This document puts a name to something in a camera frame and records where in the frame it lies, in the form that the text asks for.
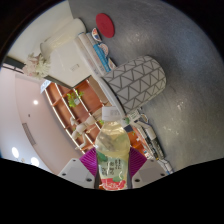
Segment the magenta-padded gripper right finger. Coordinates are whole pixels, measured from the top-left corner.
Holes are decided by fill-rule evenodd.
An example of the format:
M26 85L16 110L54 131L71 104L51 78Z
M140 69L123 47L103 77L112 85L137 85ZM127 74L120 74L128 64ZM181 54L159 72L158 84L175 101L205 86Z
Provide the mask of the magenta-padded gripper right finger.
M166 175L167 173L156 160L147 159L138 150L130 148L128 163L129 189L146 186Z

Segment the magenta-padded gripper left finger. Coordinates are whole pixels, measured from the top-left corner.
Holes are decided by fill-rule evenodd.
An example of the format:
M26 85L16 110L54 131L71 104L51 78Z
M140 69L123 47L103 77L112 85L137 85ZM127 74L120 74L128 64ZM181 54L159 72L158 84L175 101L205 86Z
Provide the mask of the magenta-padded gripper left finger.
M72 158L58 176L83 188L97 189L98 163L96 150L92 148L80 158Z

